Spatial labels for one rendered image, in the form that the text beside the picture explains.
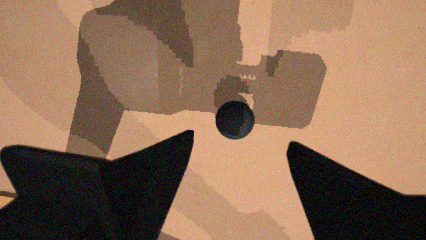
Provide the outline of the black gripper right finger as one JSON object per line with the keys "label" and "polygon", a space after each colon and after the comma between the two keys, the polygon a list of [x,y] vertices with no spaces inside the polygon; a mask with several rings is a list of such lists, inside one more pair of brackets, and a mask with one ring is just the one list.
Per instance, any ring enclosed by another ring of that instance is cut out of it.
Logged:
{"label": "black gripper right finger", "polygon": [[314,240],[426,240],[426,194],[394,191],[298,141],[286,158]]}

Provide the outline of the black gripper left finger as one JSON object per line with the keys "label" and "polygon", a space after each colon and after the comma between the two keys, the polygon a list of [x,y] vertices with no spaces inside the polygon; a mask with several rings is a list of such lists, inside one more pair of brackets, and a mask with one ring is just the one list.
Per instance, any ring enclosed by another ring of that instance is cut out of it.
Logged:
{"label": "black gripper left finger", "polygon": [[194,131],[114,159],[28,145],[0,163],[15,192],[95,210],[107,240],[158,240],[188,166]]}

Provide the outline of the black ball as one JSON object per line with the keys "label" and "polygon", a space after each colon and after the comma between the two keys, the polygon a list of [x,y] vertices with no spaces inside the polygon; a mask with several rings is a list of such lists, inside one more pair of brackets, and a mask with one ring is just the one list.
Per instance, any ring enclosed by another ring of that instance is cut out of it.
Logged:
{"label": "black ball", "polygon": [[249,135],[255,124],[252,109],[241,101],[223,104],[215,118],[218,131],[226,138],[238,140]]}

